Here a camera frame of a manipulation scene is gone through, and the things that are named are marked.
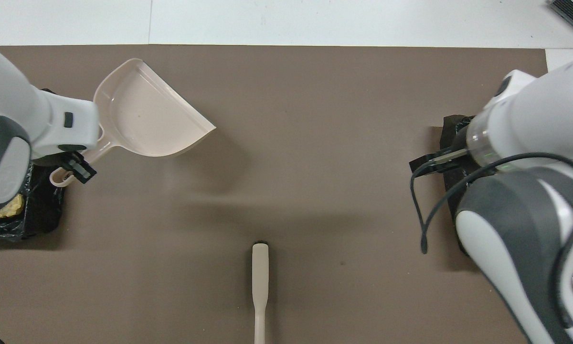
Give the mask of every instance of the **dustpan handle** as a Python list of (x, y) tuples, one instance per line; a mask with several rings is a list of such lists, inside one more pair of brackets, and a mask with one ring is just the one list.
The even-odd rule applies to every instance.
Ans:
[[(98, 161), (101, 157), (103, 157), (109, 150), (113, 147), (116, 147), (117, 144), (114, 140), (110, 140), (106, 135), (102, 135), (102, 137), (97, 140), (97, 150), (85, 150), (82, 152), (83, 156), (85, 157), (85, 161), (91, 164), (95, 161)], [(57, 168), (51, 175), (49, 176), (49, 181), (51, 184), (57, 187), (66, 187), (70, 185), (76, 178), (72, 175), (71, 172), (64, 170), (63, 168)]]

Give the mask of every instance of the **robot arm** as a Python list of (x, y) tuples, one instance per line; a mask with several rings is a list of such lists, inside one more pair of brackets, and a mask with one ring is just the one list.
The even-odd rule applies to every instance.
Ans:
[(30, 160), (91, 178), (95, 172), (75, 152), (95, 148), (98, 133), (93, 102), (33, 87), (0, 54), (0, 209), (20, 189)]
[[(573, 161), (573, 63), (538, 79), (509, 73), (451, 148), (412, 168), (425, 161), (420, 174), (473, 161), (484, 168), (536, 152)], [(573, 169), (533, 158), (496, 172), (472, 183), (459, 203), (459, 239), (529, 341), (573, 344)]]

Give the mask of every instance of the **black trash bag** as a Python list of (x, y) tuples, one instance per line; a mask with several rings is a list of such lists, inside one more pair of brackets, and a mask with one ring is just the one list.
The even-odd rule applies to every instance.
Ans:
[(19, 215), (0, 218), (0, 239), (16, 242), (57, 228), (62, 217), (65, 190), (49, 181), (55, 168), (57, 166), (30, 163), (19, 192), (24, 199), (24, 209)]
[[(448, 148), (452, 145), (453, 140), (455, 139), (457, 133), (467, 127), (471, 120), (475, 116), (462, 116), (462, 115), (451, 115), (444, 117), (444, 127), (441, 131), (441, 137), (439, 139), (439, 148)], [(459, 181), (463, 180), (466, 176), (472, 174), (475, 170), (477, 170), (479, 166), (476, 163), (468, 164), (459, 166), (458, 168), (443, 172), (444, 175), (444, 187), (446, 192), (458, 183)], [(494, 170), (487, 171), (481, 175), (484, 176), (492, 176), (494, 174)], [(448, 208), (450, 209), (450, 215), (452, 216), (452, 224), (454, 227), (454, 233), (456, 234), (456, 238), (458, 240), (458, 246), (461, 248), (461, 252), (465, 253), (468, 256), (467, 251), (465, 250), (463, 244), (461, 243), (461, 239), (458, 237), (458, 233), (456, 232), (456, 212), (458, 210), (458, 205), (461, 203), (465, 192), (467, 192), (467, 188), (475, 181), (467, 183), (465, 187), (448, 198)]]

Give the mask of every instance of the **dustpan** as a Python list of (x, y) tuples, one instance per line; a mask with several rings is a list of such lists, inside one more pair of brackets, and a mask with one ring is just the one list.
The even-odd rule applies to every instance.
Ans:
[[(216, 128), (141, 59), (125, 61), (106, 76), (94, 103), (101, 133), (96, 150), (82, 153), (90, 164), (114, 147), (147, 157), (178, 155)], [(58, 187), (75, 180), (63, 168), (49, 178)]]

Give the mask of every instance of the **brown mat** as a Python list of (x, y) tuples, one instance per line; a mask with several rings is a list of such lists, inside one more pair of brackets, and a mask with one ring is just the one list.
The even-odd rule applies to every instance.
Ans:
[[(430, 253), (407, 162), (543, 50), (297, 46), (1, 47), (38, 87), (91, 99), (140, 57), (217, 126), (175, 159), (124, 150), (71, 185), (60, 228), (0, 243), (8, 344), (253, 342), (250, 247), (270, 245), (270, 344), (525, 343), (458, 250)], [(417, 184), (422, 207), (440, 176)]]

